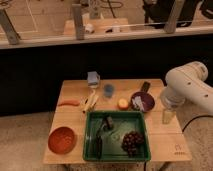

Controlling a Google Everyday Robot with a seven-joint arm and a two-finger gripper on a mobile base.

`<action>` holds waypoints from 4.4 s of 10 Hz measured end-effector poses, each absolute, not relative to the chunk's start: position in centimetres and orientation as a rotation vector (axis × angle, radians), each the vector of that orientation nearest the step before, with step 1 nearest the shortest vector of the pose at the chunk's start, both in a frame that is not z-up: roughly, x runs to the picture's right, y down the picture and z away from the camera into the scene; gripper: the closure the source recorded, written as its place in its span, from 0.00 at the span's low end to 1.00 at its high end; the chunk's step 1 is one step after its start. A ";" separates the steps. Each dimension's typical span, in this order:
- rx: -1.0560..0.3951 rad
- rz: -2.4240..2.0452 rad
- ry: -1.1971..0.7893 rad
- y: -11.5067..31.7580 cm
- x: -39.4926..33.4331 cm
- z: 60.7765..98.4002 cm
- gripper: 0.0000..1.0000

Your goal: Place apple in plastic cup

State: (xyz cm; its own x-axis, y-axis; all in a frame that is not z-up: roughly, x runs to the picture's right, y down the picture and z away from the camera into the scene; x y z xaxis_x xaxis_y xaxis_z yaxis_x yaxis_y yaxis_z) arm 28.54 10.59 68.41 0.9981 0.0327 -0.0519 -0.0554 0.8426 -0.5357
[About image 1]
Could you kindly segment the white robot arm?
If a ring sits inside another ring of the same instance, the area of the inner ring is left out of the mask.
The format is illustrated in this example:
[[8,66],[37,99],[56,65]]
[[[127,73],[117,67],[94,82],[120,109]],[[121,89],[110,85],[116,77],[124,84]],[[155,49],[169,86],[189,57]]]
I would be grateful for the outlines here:
[[189,100],[213,114],[213,87],[205,80],[207,67],[199,61],[175,67],[166,73],[166,87],[160,94],[164,106],[162,123],[169,124],[185,100]]

